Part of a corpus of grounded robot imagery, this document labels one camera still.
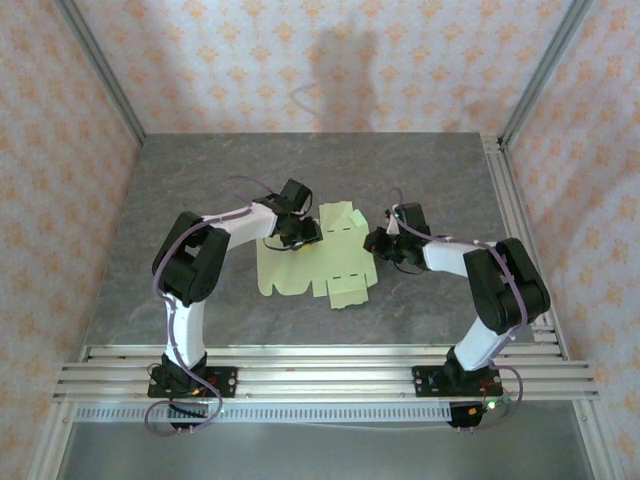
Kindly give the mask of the wide aluminium cross beam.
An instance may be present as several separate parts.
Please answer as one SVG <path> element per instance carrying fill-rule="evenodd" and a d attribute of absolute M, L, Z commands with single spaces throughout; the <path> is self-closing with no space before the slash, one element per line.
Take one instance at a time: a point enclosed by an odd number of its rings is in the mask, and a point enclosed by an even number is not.
<path fill-rule="evenodd" d="M 409 400 L 416 396 L 411 369 L 416 357 L 240 357 L 221 358 L 238 369 L 238 402 Z M 500 358 L 503 390 L 526 401 L 583 400 L 598 397 L 591 367 L 580 361 Z M 54 389 L 57 399 L 147 399 L 151 366 L 137 358 L 90 360 L 63 367 Z"/>

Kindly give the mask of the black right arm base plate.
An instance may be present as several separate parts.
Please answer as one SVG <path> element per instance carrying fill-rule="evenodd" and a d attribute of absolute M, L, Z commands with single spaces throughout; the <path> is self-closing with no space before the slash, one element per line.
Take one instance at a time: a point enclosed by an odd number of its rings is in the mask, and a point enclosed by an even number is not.
<path fill-rule="evenodd" d="M 501 396 L 504 392 L 496 370 L 488 367 L 455 373 L 444 366 L 414 366 L 411 369 L 417 397 Z"/>

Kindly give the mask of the aluminium left frame post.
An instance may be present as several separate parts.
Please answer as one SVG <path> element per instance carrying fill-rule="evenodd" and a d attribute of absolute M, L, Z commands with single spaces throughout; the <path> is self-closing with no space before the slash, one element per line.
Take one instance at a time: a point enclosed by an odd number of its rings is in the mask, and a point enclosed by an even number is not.
<path fill-rule="evenodd" d="M 139 147 L 146 131 L 75 0 L 53 0 Z"/>

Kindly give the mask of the light green paper box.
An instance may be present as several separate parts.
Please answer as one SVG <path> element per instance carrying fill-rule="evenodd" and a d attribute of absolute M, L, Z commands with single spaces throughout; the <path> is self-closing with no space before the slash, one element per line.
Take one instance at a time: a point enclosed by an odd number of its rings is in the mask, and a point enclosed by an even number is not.
<path fill-rule="evenodd" d="M 329 298 L 332 309 L 361 305 L 378 282 L 374 257 L 364 249 L 366 218 L 350 201 L 319 206 L 322 240 L 296 251 L 284 251 L 277 237 L 256 242 L 257 284 L 270 296 Z"/>

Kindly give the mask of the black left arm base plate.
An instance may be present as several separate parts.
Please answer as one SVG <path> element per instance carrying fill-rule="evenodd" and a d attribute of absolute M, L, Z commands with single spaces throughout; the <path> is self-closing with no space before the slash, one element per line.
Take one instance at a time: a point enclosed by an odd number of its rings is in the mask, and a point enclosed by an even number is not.
<path fill-rule="evenodd" d="M 237 375 L 238 369 L 228 366 L 205 366 L 204 370 L 198 373 L 198 376 L 213 386 L 223 398 L 235 397 Z M 159 399 L 198 399 L 214 397 L 215 394 L 182 369 L 168 371 L 156 364 L 151 366 L 147 396 Z"/>

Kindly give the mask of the grey metal bottom plate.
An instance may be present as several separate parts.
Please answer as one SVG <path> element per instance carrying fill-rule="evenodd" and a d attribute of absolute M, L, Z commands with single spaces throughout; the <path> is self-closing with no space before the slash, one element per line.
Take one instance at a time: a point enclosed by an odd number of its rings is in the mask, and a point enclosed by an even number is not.
<path fill-rule="evenodd" d="M 57 480 L 594 480 L 570 419 L 518 414 L 474 434 L 430 426 L 218 424 L 158 438 L 74 427 Z"/>

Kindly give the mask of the orange patterned white curtain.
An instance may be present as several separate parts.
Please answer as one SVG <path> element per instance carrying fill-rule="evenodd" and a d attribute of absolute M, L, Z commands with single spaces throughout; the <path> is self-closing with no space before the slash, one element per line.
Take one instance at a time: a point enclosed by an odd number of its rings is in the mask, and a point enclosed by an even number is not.
<path fill-rule="evenodd" d="M 149 133 L 498 135 L 570 0 L 78 0 Z M 138 147 L 54 0 L 0 0 L 0 479 L 26 480 Z M 640 0 L 594 0 L 510 146 L 640 480 Z"/>

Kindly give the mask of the narrow aluminium table edge rail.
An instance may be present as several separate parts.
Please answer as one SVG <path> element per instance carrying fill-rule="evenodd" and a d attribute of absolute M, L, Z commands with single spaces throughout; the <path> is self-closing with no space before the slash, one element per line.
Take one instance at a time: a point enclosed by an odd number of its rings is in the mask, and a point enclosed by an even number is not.
<path fill-rule="evenodd" d="M 212 347 L 207 349 L 209 357 L 379 357 L 379 356 L 418 356 L 442 357 L 449 351 L 448 346 L 430 345 L 322 345 L 322 346 L 278 346 L 278 345 L 238 345 Z M 94 358 L 133 358 L 159 357 L 164 352 L 162 346 L 90 346 L 87 359 Z M 501 351 L 507 357 L 532 357 L 561 359 L 557 344 L 508 345 Z"/>

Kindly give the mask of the aluminium frame post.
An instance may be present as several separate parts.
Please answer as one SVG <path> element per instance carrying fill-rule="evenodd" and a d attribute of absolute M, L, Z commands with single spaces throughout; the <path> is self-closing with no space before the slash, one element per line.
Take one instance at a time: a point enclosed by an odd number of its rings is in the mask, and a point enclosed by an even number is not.
<path fill-rule="evenodd" d="M 75 0 L 53 0 L 139 147 L 146 131 Z"/>
<path fill-rule="evenodd" d="M 593 2 L 594 0 L 571 0 L 503 132 L 497 137 L 503 152 L 514 143 Z"/>

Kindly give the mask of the aluminium right frame post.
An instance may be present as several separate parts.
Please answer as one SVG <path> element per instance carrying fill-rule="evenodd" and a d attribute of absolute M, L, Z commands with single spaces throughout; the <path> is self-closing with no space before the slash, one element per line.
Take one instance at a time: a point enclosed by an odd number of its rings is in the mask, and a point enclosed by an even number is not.
<path fill-rule="evenodd" d="M 593 2 L 594 0 L 571 0 L 503 132 L 497 137 L 503 152 L 514 143 Z"/>

